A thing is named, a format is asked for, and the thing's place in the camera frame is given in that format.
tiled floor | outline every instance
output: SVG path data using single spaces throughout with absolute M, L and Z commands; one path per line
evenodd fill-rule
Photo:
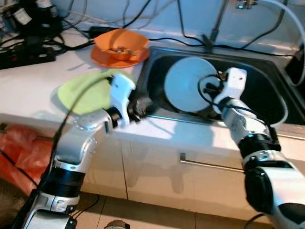
M 114 219 L 130 224 L 131 229 L 243 229 L 245 221 L 198 214 L 173 208 L 99 196 L 98 203 L 82 213 L 77 229 L 104 229 Z M 97 200 L 97 195 L 82 193 L 79 210 Z M 271 229 L 270 225 L 253 224 L 251 229 Z

sink basin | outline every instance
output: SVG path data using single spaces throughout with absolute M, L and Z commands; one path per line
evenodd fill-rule
M 288 110 L 285 123 L 305 125 L 305 112 L 300 109 L 287 82 L 271 61 L 156 46 L 150 50 L 151 56 L 143 65 L 137 88 L 149 93 L 150 98 L 160 106 L 152 115 L 154 117 L 204 124 L 215 124 L 220 120 L 211 108 L 196 114 L 180 111 L 171 105 L 164 92 L 164 80 L 170 67 L 182 58 L 199 56 L 209 61 L 218 71 L 223 72 L 230 67 L 247 70 L 246 89 L 241 100 L 270 123 L 277 123 L 283 118 L 284 101 Z

cabinet handle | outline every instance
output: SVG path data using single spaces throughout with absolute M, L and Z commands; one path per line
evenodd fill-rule
M 208 163 L 203 163 L 203 162 L 186 160 L 186 154 L 185 153 L 180 153 L 180 163 L 181 164 L 186 164 L 186 165 L 192 165 L 192 166 L 203 166 L 203 167 L 209 167 L 209 168 L 218 168 L 218 169 L 230 170 L 230 171 L 233 171 L 233 172 L 240 172 L 240 173 L 244 172 L 244 170 L 240 169 L 240 168 L 218 166 L 218 165 L 213 165 L 213 164 L 208 164 Z

green sponge cloth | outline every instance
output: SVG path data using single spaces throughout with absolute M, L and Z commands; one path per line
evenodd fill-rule
M 60 86 L 57 91 L 58 98 L 67 109 L 70 109 L 76 97 L 89 84 L 96 81 L 98 78 L 106 78 L 117 73 L 121 73 L 134 81 L 134 78 L 129 73 L 118 69 L 92 72 L 78 76 Z M 110 106 L 110 88 L 111 85 L 107 80 L 101 81 L 92 86 L 92 88 L 90 88 L 79 100 L 73 112 L 78 115 L 83 115 L 101 108 L 108 109 Z

orange bowl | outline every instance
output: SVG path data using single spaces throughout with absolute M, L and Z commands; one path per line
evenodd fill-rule
M 108 52 L 113 58 L 126 61 L 132 57 L 131 52 L 126 49 L 137 55 L 147 47 L 149 40 L 137 32 L 120 28 L 94 38 L 94 42 L 99 49 Z M 121 53 L 114 51 L 121 47 L 124 48 Z

